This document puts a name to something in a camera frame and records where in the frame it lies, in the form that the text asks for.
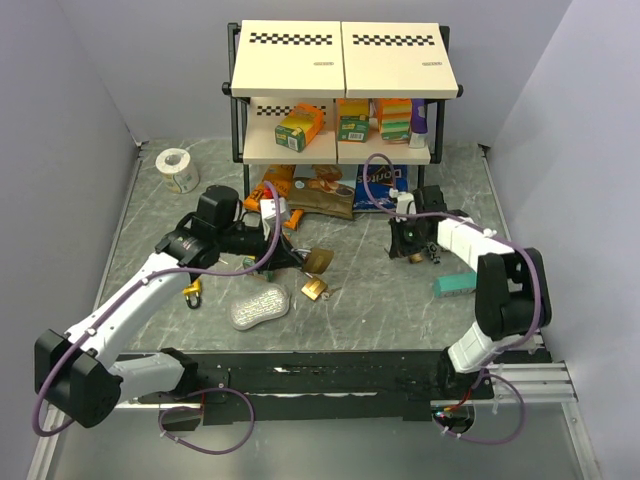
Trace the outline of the small brass padlock with keychain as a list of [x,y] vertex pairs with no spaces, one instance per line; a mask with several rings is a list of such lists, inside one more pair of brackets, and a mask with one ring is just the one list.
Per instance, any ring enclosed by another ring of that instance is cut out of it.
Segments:
[[413,254],[410,254],[408,256],[408,260],[411,264],[416,264],[416,263],[420,263],[424,260],[424,256],[421,252],[416,252]]

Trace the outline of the large brass padlock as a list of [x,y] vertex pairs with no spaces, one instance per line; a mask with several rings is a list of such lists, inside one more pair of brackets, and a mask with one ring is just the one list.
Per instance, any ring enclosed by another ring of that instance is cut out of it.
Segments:
[[334,251],[322,248],[295,249],[295,253],[301,256],[302,270],[310,274],[324,273],[334,258]]

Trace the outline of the brass padlock long shackle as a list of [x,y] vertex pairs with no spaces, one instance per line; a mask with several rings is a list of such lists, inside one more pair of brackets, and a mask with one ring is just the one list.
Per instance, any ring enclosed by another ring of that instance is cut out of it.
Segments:
[[312,301],[318,300],[328,289],[328,284],[320,277],[305,272],[307,277],[306,283],[301,288],[301,292]]

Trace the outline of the yellow black padlock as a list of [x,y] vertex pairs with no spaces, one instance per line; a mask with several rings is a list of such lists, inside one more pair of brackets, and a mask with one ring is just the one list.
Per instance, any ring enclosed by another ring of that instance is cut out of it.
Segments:
[[201,294],[202,284],[200,279],[196,279],[183,290],[184,299],[189,309],[196,310],[201,306]]

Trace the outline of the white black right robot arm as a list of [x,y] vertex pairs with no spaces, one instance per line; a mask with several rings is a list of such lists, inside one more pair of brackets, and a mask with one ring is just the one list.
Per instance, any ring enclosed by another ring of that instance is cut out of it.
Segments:
[[522,248],[462,210],[450,210],[437,186],[411,192],[392,188],[391,258],[446,250],[476,274],[475,320],[445,352],[438,390],[459,398],[477,372],[511,346],[521,345],[552,318],[544,261],[535,248]]

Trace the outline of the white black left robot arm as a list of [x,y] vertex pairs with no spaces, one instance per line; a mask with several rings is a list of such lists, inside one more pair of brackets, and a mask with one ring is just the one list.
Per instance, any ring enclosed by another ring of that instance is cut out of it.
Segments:
[[59,334],[45,331],[34,346],[39,404],[49,403],[85,428],[101,423],[121,402],[165,392],[177,402],[198,387],[198,364],[173,349],[134,360],[119,356],[171,297],[203,275],[223,253],[254,256],[253,269],[299,268],[302,257],[282,235],[285,200],[271,183],[257,226],[243,223],[238,192],[211,185],[195,211],[165,234],[141,269],[87,318]]

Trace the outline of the orange green box on table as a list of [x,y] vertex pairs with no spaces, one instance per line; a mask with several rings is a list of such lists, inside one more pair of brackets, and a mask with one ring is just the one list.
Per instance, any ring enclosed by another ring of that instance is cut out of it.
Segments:
[[[251,267],[253,267],[256,263],[257,263],[258,258],[255,256],[246,256],[243,258],[242,261],[242,267],[244,270],[248,270]],[[270,271],[270,270],[258,270],[258,269],[254,269],[250,272],[250,275],[255,277],[255,278],[259,278],[261,280],[264,280],[266,282],[273,282],[275,280],[276,277],[276,272],[275,271]]]

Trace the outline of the teal rectangular box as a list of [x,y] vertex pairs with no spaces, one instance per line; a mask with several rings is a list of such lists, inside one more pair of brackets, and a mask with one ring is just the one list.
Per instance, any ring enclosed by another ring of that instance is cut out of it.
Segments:
[[438,277],[433,284],[434,296],[443,298],[473,293],[476,279],[475,272]]

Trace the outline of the blue Doritos bag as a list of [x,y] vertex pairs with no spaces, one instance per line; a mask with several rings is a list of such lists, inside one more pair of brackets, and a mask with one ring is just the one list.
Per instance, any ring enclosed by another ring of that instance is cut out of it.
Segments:
[[[354,212],[377,212],[378,208],[367,196],[363,184],[364,166],[359,165],[356,177],[356,187],[353,203]],[[395,165],[391,170],[388,165],[370,165],[368,167],[368,186],[375,200],[384,208],[394,210],[395,204],[389,196],[391,188],[400,191],[408,189],[408,167]]]

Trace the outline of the brown chip bag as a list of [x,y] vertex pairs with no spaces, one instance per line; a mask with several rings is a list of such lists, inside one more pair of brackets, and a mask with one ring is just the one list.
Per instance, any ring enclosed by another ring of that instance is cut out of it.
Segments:
[[297,165],[288,205],[305,213],[352,220],[357,174],[356,165]]

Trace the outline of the purple white bottle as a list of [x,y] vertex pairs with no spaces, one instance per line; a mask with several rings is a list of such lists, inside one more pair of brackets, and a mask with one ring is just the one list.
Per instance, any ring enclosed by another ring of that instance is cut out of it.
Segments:
[[428,143],[427,105],[424,99],[412,99],[409,147],[426,148]]

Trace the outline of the white tape roll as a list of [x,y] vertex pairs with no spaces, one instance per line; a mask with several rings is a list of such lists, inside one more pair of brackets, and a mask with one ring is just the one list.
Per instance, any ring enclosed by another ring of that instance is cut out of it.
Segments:
[[190,153],[181,148],[169,148],[157,155],[156,170],[160,173],[166,188],[176,194],[193,191],[200,177]]

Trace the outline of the orange green box on shelf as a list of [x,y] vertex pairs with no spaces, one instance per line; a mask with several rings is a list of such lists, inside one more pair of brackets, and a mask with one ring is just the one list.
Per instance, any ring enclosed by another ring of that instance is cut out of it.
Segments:
[[275,127],[275,143],[300,153],[324,128],[325,113],[308,103],[294,106]]

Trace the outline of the stacked coloured sponges pack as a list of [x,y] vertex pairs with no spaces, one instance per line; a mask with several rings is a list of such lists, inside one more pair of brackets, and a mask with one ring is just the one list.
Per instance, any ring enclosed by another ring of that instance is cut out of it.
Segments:
[[380,136],[385,141],[409,139],[412,101],[408,98],[379,98],[375,112]]

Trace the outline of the green yellow box on shelf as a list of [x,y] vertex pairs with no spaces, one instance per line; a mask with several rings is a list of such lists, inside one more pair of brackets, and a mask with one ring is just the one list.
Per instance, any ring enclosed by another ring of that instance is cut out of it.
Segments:
[[364,143],[370,130],[369,100],[341,98],[336,107],[338,140]]

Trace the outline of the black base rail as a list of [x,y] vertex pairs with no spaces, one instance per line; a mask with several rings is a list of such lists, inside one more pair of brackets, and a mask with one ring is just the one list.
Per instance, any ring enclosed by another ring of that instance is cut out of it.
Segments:
[[204,407],[207,425],[259,421],[399,418],[429,421],[435,402],[490,400],[477,373],[459,374],[442,351],[199,352],[193,396],[154,392],[142,404]]

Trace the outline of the black frame cream shelf rack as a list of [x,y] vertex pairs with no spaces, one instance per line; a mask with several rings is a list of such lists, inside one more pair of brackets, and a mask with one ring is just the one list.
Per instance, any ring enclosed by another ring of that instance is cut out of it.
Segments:
[[[244,20],[226,27],[232,160],[360,164],[380,151],[425,174],[443,159],[445,106],[463,93],[449,60],[450,29],[439,23]],[[378,135],[337,140],[339,98],[407,97],[436,109],[434,146],[400,149]],[[301,101],[326,114],[326,133],[301,154],[276,146],[277,118]]]

